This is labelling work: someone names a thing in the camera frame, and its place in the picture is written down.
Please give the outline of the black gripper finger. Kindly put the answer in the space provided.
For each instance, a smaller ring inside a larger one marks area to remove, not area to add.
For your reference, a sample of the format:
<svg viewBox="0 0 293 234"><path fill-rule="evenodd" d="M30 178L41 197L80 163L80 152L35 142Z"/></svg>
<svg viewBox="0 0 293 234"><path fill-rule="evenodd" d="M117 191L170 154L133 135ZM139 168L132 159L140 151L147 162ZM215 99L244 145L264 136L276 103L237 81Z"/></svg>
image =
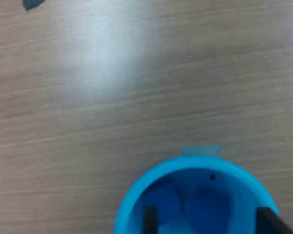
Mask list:
<svg viewBox="0 0 293 234"><path fill-rule="evenodd" d="M293 234L293 230L271 208L257 208L257 234Z"/></svg>
<svg viewBox="0 0 293 234"><path fill-rule="evenodd" d="M145 206L143 213L143 234L157 234L158 219L155 206Z"/></svg>

